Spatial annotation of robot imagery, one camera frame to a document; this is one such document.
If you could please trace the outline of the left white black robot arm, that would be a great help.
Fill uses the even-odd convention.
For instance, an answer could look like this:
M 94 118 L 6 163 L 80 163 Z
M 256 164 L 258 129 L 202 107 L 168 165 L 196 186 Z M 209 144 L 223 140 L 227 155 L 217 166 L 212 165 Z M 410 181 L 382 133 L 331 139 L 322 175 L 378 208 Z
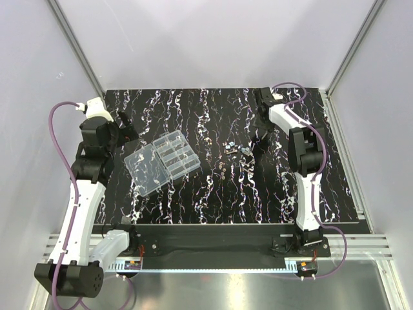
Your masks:
M 55 247 L 47 262 L 36 265 L 34 276 L 52 298 L 95 298 L 110 264 L 139 247 L 136 230 L 121 224 L 90 248 L 95 215 L 114 170 L 115 151 L 138 135 L 124 112 L 118 114 L 123 122 L 119 126 L 100 97 L 71 105 L 86 119 L 79 126 L 82 140 L 75 161 L 63 160 L 71 181 L 68 207 Z

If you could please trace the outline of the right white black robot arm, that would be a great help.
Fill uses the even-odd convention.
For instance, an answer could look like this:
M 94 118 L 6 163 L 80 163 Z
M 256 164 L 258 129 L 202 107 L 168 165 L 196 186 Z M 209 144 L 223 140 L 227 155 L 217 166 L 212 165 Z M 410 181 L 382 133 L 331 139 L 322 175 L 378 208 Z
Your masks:
M 299 254 L 315 250 L 323 241 L 319 192 L 327 162 L 324 128 L 298 116 L 285 97 L 268 87 L 257 88 L 253 94 L 257 104 L 254 126 L 267 132 L 279 127 L 288 134 L 288 164 L 295 174 L 298 199 L 291 247 Z

